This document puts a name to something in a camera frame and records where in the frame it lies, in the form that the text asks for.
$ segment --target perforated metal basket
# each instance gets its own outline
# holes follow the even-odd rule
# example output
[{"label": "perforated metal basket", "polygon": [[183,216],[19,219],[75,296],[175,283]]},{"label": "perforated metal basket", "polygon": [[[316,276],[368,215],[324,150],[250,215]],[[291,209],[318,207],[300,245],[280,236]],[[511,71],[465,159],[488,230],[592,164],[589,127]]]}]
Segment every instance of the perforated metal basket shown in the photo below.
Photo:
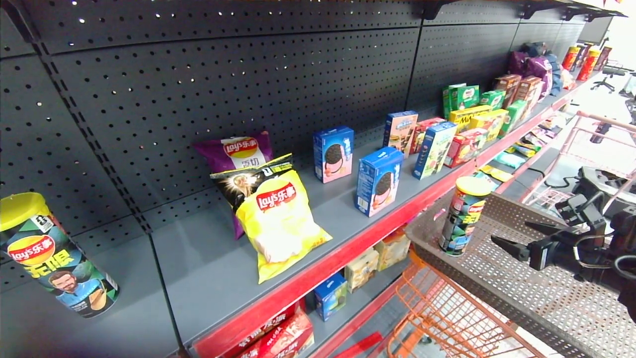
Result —
[{"label": "perforated metal basket", "polygon": [[577,282],[560,268],[534,271],[490,241],[491,234],[522,243],[540,239],[525,221],[554,224],[554,217],[491,194],[467,252],[450,257],[437,240],[446,217],[438,213],[448,208],[452,195],[407,227],[424,262],[566,357],[634,357],[636,325],[615,294]]}]

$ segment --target cable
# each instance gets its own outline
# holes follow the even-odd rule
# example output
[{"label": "cable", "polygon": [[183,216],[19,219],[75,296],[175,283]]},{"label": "cable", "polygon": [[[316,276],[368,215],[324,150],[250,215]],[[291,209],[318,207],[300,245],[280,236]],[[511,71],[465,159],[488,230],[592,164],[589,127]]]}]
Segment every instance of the cable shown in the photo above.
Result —
[{"label": "cable", "polygon": [[616,258],[616,260],[614,260],[614,262],[612,262],[612,268],[614,269],[614,271],[616,271],[616,273],[618,275],[620,275],[621,277],[624,277],[628,280],[636,280],[636,275],[634,275],[633,273],[627,271],[627,270],[623,270],[619,267],[619,264],[622,261],[625,260],[635,260],[636,261],[636,255],[622,255]]}]

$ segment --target yellow box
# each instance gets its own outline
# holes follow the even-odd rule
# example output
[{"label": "yellow box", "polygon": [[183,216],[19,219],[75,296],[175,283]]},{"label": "yellow box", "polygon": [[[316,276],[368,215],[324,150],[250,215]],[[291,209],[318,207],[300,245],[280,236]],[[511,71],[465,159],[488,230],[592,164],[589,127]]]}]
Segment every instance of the yellow box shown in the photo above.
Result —
[{"label": "yellow box", "polygon": [[492,107],[483,104],[481,106],[475,106],[470,108],[464,108],[463,110],[457,110],[450,112],[449,121],[457,124],[457,133],[461,133],[466,129],[469,129],[468,126],[471,123],[471,119],[481,113],[490,112]]},{"label": "yellow box", "polygon": [[484,128],[488,130],[488,136],[486,137],[486,143],[493,141],[497,138],[501,127],[508,120],[507,110],[494,110],[482,114],[475,115],[471,119],[469,125],[470,129]]}]

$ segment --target blue oreo box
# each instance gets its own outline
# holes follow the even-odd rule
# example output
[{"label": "blue oreo box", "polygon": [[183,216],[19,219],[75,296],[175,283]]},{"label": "blue oreo box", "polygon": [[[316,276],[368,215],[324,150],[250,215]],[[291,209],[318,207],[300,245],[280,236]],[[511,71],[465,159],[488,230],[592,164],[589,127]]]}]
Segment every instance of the blue oreo box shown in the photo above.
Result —
[{"label": "blue oreo box", "polygon": [[347,281],[336,273],[314,289],[316,311],[323,321],[327,321],[347,303]]},{"label": "blue oreo box", "polygon": [[421,180],[441,169],[456,132],[457,125],[448,121],[426,129],[422,148],[413,169],[415,178]]},{"label": "blue oreo box", "polygon": [[393,203],[398,192],[404,153],[384,147],[360,159],[356,208],[371,217]]},{"label": "blue oreo box", "polygon": [[314,173],[323,183],[351,174],[354,131],[341,125],[314,133]]}]

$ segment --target red shelf edge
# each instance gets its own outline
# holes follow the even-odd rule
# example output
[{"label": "red shelf edge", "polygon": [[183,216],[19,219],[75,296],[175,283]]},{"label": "red shelf edge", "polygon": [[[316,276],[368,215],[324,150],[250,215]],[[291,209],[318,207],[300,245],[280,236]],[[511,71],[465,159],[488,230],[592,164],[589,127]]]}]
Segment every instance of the red shelf edge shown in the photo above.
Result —
[{"label": "red shelf edge", "polygon": [[360,235],[348,240],[344,245],[334,249],[321,260],[300,274],[281,283],[277,288],[262,297],[250,307],[230,318],[221,327],[216,328],[207,336],[194,342],[193,348],[201,358],[216,358],[227,350],[238,345],[245,337],[259,329],[264,322],[275,317],[278,313],[291,306],[294,302],[307,295],[321,282],[328,279],[333,273],[342,269],[351,260],[360,256],[366,249],[372,247],[388,234],[395,231],[405,222],[413,218],[417,213],[425,210],[433,204],[437,198],[446,194],[455,187],[458,177],[473,174],[477,168],[488,164],[497,154],[510,147],[518,138],[527,134],[557,108],[567,103],[580,85],[572,89],[564,97],[555,101],[535,117],[527,120],[514,129],[503,139],[496,141],[486,148],[474,161],[467,162],[447,174],[432,186],[414,197],[375,225],[365,229]]}]

